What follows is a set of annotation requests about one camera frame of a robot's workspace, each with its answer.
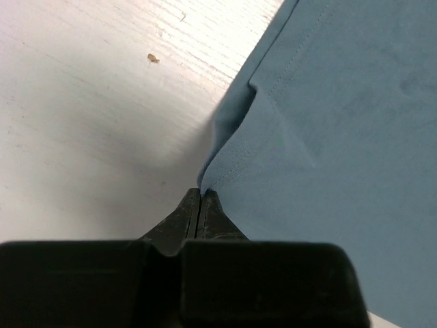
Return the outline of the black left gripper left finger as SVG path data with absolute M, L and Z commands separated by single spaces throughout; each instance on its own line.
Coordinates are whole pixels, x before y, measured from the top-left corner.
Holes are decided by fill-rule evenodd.
M 186 239 L 195 238 L 199 216 L 199 189 L 189 189 L 175 210 L 143 235 L 164 256 L 175 256 Z

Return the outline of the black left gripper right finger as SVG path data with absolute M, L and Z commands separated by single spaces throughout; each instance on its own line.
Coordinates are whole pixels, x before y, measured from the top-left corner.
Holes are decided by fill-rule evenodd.
M 199 240 L 248 240 L 227 217 L 217 192 L 212 190 L 206 191 L 205 195 L 201 198 L 195 238 Z

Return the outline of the blue t shirt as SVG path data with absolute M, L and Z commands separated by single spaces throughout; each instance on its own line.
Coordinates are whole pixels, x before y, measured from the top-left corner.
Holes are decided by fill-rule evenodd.
M 285 1 L 197 180 L 251 239 L 342 247 L 367 307 L 436 326 L 436 2 Z

